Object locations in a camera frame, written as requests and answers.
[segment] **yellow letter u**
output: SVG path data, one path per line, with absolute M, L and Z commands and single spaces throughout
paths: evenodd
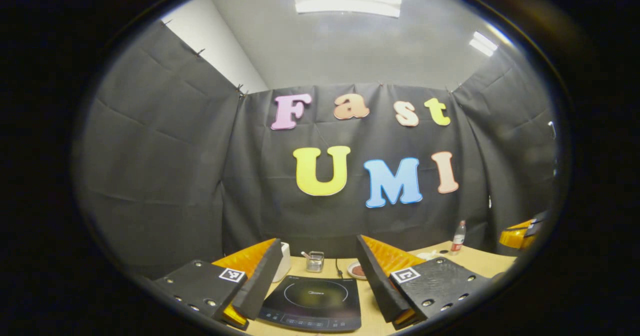
M 347 154 L 352 151 L 347 146 L 333 146 L 326 153 L 333 156 L 333 178 L 329 182 L 320 182 L 316 178 L 316 159 L 320 149 L 315 147 L 298 148 L 293 151 L 297 160 L 295 181 L 302 192 L 313 196 L 329 196 L 339 193 L 347 184 Z

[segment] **white toaster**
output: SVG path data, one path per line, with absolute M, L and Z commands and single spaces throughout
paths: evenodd
M 280 265 L 278 266 L 278 270 L 273 277 L 272 282 L 279 282 L 284 279 L 285 275 L 291 269 L 291 252 L 289 250 L 289 244 L 286 242 L 281 242 L 282 244 L 282 260 L 280 261 Z

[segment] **power cord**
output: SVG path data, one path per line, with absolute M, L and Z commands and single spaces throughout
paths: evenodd
M 340 268 L 338 268 L 338 259 L 335 259 L 335 269 L 338 270 L 338 276 L 343 279 L 343 272 L 342 270 L 340 270 Z

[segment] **black fabric backdrop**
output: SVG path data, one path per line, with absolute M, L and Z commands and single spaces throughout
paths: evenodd
M 164 24 L 118 58 L 80 142 L 78 195 L 124 265 L 154 279 L 222 254 L 235 87 Z
M 453 92 L 377 83 L 309 85 L 238 99 L 235 87 L 162 23 L 113 65 L 96 92 L 80 142 L 78 195 L 89 219 L 132 270 L 160 277 L 189 260 L 215 260 L 279 237 L 291 252 L 354 257 L 365 234 L 405 250 L 450 240 L 507 252 L 499 232 L 544 211 L 551 200 L 555 144 L 549 92 L 524 60 L 501 47 Z M 309 93 L 293 129 L 273 130 L 275 97 Z M 338 120 L 334 100 L 358 93 L 367 117 Z M 446 105 L 448 126 L 424 103 Z M 393 103 L 420 118 L 401 126 Z M 316 147 L 319 181 L 333 175 L 331 146 L 348 146 L 347 183 L 311 196 L 296 183 L 293 151 Z M 440 194 L 431 155 L 448 151 L 458 190 Z M 418 203 L 368 208 L 365 161 L 395 174 L 417 158 Z

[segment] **orange object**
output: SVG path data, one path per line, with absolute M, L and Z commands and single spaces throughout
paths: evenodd
M 380 265 L 380 268 L 382 268 L 382 271 L 384 271 L 386 277 L 389 277 L 392 272 L 397 272 L 398 270 L 410 268 L 425 262 L 425 260 L 418 256 L 413 256 L 413 254 L 403 251 L 400 248 L 374 240 L 365 235 L 362 235 L 362 240 L 364 240 L 375 256 L 375 260 L 378 265 Z
M 403 323 L 411 320 L 415 316 L 416 316 L 416 311 L 414 311 L 413 308 L 410 308 L 410 309 L 407 309 L 407 311 L 404 311 L 402 314 L 400 314 L 400 316 L 398 316 L 393 321 L 393 323 L 395 323 L 396 325 L 402 325 Z
M 535 239 L 536 239 L 535 235 L 524 236 L 524 239 L 522 240 L 522 245 L 521 245 L 520 249 L 521 250 L 526 250 L 533 243 L 533 241 Z
M 500 234 L 500 243 L 510 248 L 521 248 L 524 242 L 524 234 L 533 222 L 533 219 L 505 228 Z
M 258 263 L 265 256 L 265 252 L 269 249 L 269 247 L 274 243 L 276 238 L 272 238 L 270 240 L 266 240 L 260 242 L 259 244 L 252 245 L 245 249 L 241 249 L 238 252 L 234 252 L 229 254 L 224 258 L 220 258 L 217 261 L 211 262 L 213 265 L 220 266 L 221 268 L 230 268 L 233 270 L 238 270 L 244 272 L 246 274 L 247 280 L 251 279 L 254 276 L 254 272 L 256 271 L 256 267 L 258 267 Z M 222 314 L 224 318 L 227 320 L 238 324 L 240 326 L 244 326 L 247 324 L 247 318 L 242 316 L 236 309 L 229 304 Z

